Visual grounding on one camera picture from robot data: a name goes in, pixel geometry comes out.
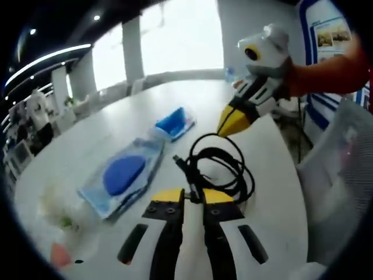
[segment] white pillar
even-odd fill
[[[69,96],[65,66],[52,71],[52,83],[57,109],[59,114],[62,114],[65,110],[65,100]]]

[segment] ceiling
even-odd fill
[[[119,22],[127,22],[154,0],[57,0],[34,7],[29,20],[23,23],[8,56],[9,61],[2,80],[0,119],[7,115],[12,103],[30,95],[36,87],[51,82],[51,71],[66,61],[69,68],[90,49],[72,51],[47,59],[19,75],[7,86],[6,81],[19,69],[34,60],[55,51],[94,43]]]

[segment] blue object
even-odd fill
[[[228,67],[226,69],[226,82],[227,83],[235,82],[235,74],[234,74],[234,68],[233,67]]]
[[[163,141],[136,138],[125,149],[101,166],[88,179],[85,186],[78,189],[78,195],[93,207],[101,219],[109,218],[113,213],[116,215],[122,214],[146,192],[161,162],[163,148]],[[112,196],[104,185],[104,174],[115,162],[130,157],[143,158],[145,166],[139,171],[137,177],[133,178],[132,184],[128,184],[126,190],[121,194]]]
[[[103,176],[106,191],[112,196],[122,194],[144,167],[143,156],[128,156],[114,161]]]
[[[156,127],[166,132],[170,136],[171,141],[175,141],[194,124],[194,119],[187,115],[183,107],[180,107],[163,120],[158,121]]]

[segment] white chair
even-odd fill
[[[131,89],[131,96],[136,95],[139,92],[142,92],[142,90],[144,89],[145,81],[146,81],[146,77],[142,79],[137,79],[136,81],[134,81],[132,85],[132,89]]]
[[[94,114],[102,109],[101,106],[101,91],[91,93],[88,97],[89,112]]]
[[[73,108],[68,108],[63,114],[58,115],[52,122],[55,134],[61,135],[74,125],[76,116]]]
[[[334,120],[297,166],[307,208],[308,261],[329,265],[373,197],[373,116],[343,99]]]
[[[80,102],[79,104],[73,107],[73,110],[74,110],[76,119],[79,121],[88,117],[90,114],[88,100],[84,100]]]
[[[127,82],[121,82],[114,86],[108,87],[106,89],[105,104],[109,105],[111,103],[117,102],[124,97],[127,97],[128,84]]]
[[[25,140],[20,141],[8,154],[5,156],[5,162],[9,168],[9,174],[15,179],[18,179],[22,171],[29,165],[34,158],[30,152],[30,148]]]

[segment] window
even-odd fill
[[[169,0],[140,17],[145,75],[223,68],[223,43],[215,0]]]
[[[119,24],[94,44],[93,72],[97,90],[127,80],[122,42],[123,30]]]

